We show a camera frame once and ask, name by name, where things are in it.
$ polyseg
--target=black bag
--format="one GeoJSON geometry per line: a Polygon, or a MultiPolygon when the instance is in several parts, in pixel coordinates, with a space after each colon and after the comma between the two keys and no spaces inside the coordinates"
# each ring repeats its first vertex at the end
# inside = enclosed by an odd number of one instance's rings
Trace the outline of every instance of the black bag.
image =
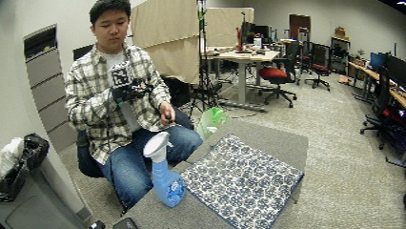
{"type": "Polygon", "coordinates": [[[21,191],[28,171],[41,166],[46,157],[49,143],[37,134],[24,137],[22,156],[17,164],[0,179],[0,201],[12,202],[21,191]]]}
{"type": "Polygon", "coordinates": [[[25,160],[28,170],[34,170],[48,155],[49,143],[37,134],[29,134],[24,137],[22,159],[25,160]]]}
{"type": "Polygon", "coordinates": [[[13,166],[4,178],[0,179],[0,201],[12,202],[22,189],[28,170],[24,162],[13,166]]]}

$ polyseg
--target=gray cabinet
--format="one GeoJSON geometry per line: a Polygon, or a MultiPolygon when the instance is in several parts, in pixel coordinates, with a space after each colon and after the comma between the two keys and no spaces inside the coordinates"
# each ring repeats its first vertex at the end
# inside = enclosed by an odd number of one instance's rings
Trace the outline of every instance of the gray cabinet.
{"type": "Polygon", "coordinates": [[[56,42],[56,26],[49,26],[24,37],[25,65],[32,95],[56,152],[76,141],[68,126],[64,75],[56,42]]]}

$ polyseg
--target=jeans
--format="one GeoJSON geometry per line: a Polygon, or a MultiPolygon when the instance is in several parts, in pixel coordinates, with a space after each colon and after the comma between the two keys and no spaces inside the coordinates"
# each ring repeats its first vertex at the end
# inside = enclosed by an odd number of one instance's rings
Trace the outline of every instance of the jeans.
{"type": "MultiPolygon", "coordinates": [[[[169,162],[185,160],[203,141],[197,132],[173,126],[165,130],[173,147],[166,147],[166,159],[169,162]]],[[[152,179],[145,164],[144,147],[157,133],[145,129],[136,131],[132,142],[116,149],[104,165],[98,164],[105,178],[116,188],[120,201],[129,209],[152,188],[152,179]]]]}

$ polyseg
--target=hand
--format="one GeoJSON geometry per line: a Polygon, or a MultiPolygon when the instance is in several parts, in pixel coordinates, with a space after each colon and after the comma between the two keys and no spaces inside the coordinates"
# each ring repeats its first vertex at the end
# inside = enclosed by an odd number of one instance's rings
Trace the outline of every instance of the hand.
{"type": "Polygon", "coordinates": [[[169,102],[162,102],[160,105],[161,123],[168,126],[176,121],[176,111],[169,102]]]}
{"type": "Polygon", "coordinates": [[[117,104],[121,104],[126,100],[128,86],[112,88],[113,100],[117,104]]]}

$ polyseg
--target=man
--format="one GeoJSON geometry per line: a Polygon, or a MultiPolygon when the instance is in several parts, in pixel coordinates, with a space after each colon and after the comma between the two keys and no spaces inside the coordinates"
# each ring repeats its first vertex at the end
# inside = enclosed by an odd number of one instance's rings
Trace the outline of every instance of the man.
{"type": "Polygon", "coordinates": [[[92,156],[126,208],[152,188],[144,162],[149,139],[164,130],[170,134],[166,159],[172,162],[186,159],[202,144],[194,131],[173,123],[169,90],[148,53],[124,42],[129,15],[128,0],[96,1],[90,9],[94,47],[73,62],[65,78],[68,121],[77,131],[86,130],[92,156]],[[141,96],[129,93],[128,85],[117,87],[109,73],[122,63],[133,71],[126,80],[149,86],[141,88],[141,96]]]}

